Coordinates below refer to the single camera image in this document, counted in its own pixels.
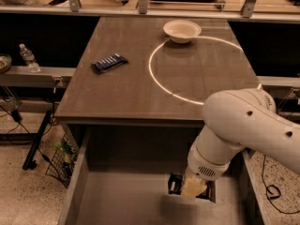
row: speckled floor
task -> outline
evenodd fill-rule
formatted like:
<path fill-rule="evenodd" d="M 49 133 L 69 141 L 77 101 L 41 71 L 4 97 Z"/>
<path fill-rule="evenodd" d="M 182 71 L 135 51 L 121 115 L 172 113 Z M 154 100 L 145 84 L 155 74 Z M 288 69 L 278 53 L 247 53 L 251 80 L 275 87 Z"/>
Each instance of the speckled floor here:
<path fill-rule="evenodd" d="M 265 196 L 266 188 L 262 180 L 263 154 L 256 152 L 250 162 L 257 181 L 257 188 L 262 194 L 260 203 L 263 204 L 264 216 L 272 225 L 300 224 L 300 176 L 288 170 L 280 163 L 268 157 L 264 167 L 264 181 L 267 186 L 276 186 L 281 193 L 280 198 L 273 200 L 273 205 Z M 271 188 L 274 195 L 278 193 Z"/>
<path fill-rule="evenodd" d="M 0 100 L 0 105 L 8 111 L 12 104 Z M 30 132 L 38 132 L 44 113 L 51 109 L 50 104 L 26 103 L 19 111 L 22 124 Z M 18 124 L 11 116 L 0 109 L 0 133 L 8 133 Z M 52 158 L 53 145 L 60 143 L 64 131 L 57 125 L 46 128 L 39 149 Z M 18 126 L 11 132 L 26 132 Z M 46 174 L 49 167 L 39 152 L 34 160 L 34 170 L 23 170 L 30 145 L 16 145 L 0 142 L 0 225 L 53 225 L 57 224 L 67 189 L 56 179 Z"/>

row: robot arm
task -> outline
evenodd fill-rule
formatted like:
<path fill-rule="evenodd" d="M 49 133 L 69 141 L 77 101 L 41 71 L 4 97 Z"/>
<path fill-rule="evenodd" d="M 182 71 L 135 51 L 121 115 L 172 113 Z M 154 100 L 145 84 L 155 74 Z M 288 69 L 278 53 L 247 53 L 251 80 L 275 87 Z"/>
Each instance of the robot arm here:
<path fill-rule="evenodd" d="M 202 193 L 205 182 L 217 180 L 246 147 L 300 174 L 300 126 L 276 115 L 275 102 L 265 91 L 215 93 L 205 101 L 202 115 L 205 126 L 189 150 L 182 195 Z"/>

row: cable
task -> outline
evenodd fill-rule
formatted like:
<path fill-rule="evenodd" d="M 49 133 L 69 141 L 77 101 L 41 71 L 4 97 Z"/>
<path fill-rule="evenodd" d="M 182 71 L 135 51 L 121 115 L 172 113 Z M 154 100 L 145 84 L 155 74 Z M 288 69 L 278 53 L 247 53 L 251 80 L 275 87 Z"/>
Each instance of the cable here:
<path fill-rule="evenodd" d="M 284 118 L 288 119 L 290 116 L 292 116 L 294 114 L 294 112 L 291 112 L 290 114 L 286 115 Z"/>
<path fill-rule="evenodd" d="M 51 160 L 50 160 L 45 154 L 43 154 L 43 153 L 40 151 L 39 148 L 37 148 L 37 150 L 39 151 L 39 153 L 41 154 L 41 156 L 44 158 L 44 160 L 45 160 L 46 162 L 48 162 L 48 163 L 55 169 L 55 171 L 57 172 L 58 177 L 55 177 L 55 178 L 56 178 L 58 181 L 60 181 L 60 182 L 64 185 L 65 188 L 68 188 L 68 186 L 66 186 L 66 184 L 64 183 L 64 180 L 62 179 L 62 177 L 61 177 L 61 175 L 60 175 L 60 172 L 59 172 L 58 169 L 52 164 Z"/>
<path fill-rule="evenodd" d="M 50 132 L 51 128 L 53 128 L 53 121 L 51 121 L 51 123 L 49 123 L 49 124 L 50 124 L 50 127 L 48 128 L 47 131 L 45 131 L 45 132 L 43 133 L 43 136 L 45 136 L 48 132 Z"/>
<path fill-rule="evenodd" d="M 6 134 L 1 134 L 1 135 L 7 136 L 7 140 L 8 140 L 11 144 L 14 144 L 14 145 L 28 145 L 28 144 L 32 143 L 33 141 L 29 141 L 29 142 L 14 142 L 14 141 L 11 141 L 11 140 L 9 139 L 8 134 L 11 133 L 12 131 L 14 131 L 15 129 L 17 129 L 19 126 L 23 127 L 23 128 L 26 130 L 26 132 L 29 133 L 29 131 L 26 129 L 26 127 L 25 127 L 23 124 L 18 123 L 18 125 L 17 125 L 15 128 L 11 129 L 11 130 L 8 131 Z"/>
<path fill-rule="evenodd" d="M 4 98 L 4 96 L 2 96 L 2 99 L 3 99 L 5 102 L 12 102 L 12 100 L 6 100 L 6 99 Z M 6 112 L 7 114 L 1 115 L 0 117 L 4 117 L 4 116 L 8 115 L 8 111 L 6 111 L 2 106 L 1 106 L 1 109 L 2 109 L 4 112 Z"/>
<path fill-rule="evenodd" d="M 6 110 L 4 107 L 2 107 L 1 105 L 0 105 L 0 108 L 1 108 L 4 112 L 6 112 L 8 115 L 11 116 L 10 112 L 9 112 L 8 110 Z"/>
<path fill-rule="evenodd" d="M 300 213 L 300 210 L 294 211 L 294 212 L 284 212 L 282 210 L 280 210 L 279 208 L 277 208 L 274 204 L 273 204 L 273 200 L 276 200 L 278 198 L 281 197 L 281 191 L 278 187 L 276 187 L 275 185 L 269 185 L 267 186 L 265 181 L 264 181 L 264 169 L 265 169 L 265 161 L 266 161 L 266 155 L 263 156 L 263 164 L 262 164 L 262 181 L 265 187 L 265 195 L 268 199 L 268 201 L 275 207 L 275 209 L 277 209 L 279 211 L 279 213 L 282 214 L 287 214 L 287 215 L 292 215 L 292 214 L 297 214 Z M 271 191 L 270 188 L 274 188 L 277 191 L 277 195 L 274 195 L 274 193 Z"/>

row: open drawer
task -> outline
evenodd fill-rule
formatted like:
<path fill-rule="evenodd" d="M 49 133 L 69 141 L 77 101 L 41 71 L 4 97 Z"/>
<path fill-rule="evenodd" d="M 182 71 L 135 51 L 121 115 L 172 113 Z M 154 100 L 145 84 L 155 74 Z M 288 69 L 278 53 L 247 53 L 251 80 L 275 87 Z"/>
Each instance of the open drawer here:
<path fill-rule="evenodd" d="M 217 180 L 217 202 L 168 193 L 197 134 L 191 127 L 90 127 L 58 224 L 246 224 L 235 172 Z"/>

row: plastic bottle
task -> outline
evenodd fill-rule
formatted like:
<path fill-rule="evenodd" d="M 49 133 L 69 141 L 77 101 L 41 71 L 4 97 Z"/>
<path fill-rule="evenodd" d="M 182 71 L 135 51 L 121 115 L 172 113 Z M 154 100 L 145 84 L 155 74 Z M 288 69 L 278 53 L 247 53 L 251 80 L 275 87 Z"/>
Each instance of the plastic bottle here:
<path fill-rule="evenodd" d="M 31 50 L 28 49 L 24 44 L 20 44 L 20 55 L 25 61 L 26 65 L 29 66 L 31 72 L 40 72 L 40 67 L 35 56 L 32 54 Z"/>

